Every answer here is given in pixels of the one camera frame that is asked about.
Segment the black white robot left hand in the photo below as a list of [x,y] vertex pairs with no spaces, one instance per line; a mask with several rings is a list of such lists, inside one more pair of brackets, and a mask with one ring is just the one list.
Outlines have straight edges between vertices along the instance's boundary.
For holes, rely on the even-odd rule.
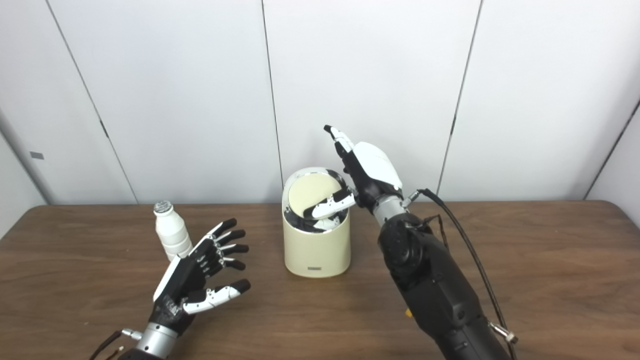
[[188,255],[170,262],[153,294],[149,322],[180,337],[192,325],[197,313],[212,310],[249,291],[251,284],[247,279],[206,287],[208,278],[223,269],[246,269],[246,264],[230,257],[249,251],[246,244],[234,243],[246,235],[245,230],[235,229],[236,225],[236,218],[218,223]]

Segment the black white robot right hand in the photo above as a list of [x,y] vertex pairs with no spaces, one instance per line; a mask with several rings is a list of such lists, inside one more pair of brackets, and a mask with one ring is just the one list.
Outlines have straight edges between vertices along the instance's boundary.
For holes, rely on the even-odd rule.
[[396,215],[404,214],[403,183],[386,153],[377,146],[361,141],[353,144],[338,128],[325,125],[334,148],[343,162],[353,187],[342,187],[302,213],[306,220],[319,220],[354,205],[365,208],[383,226]]

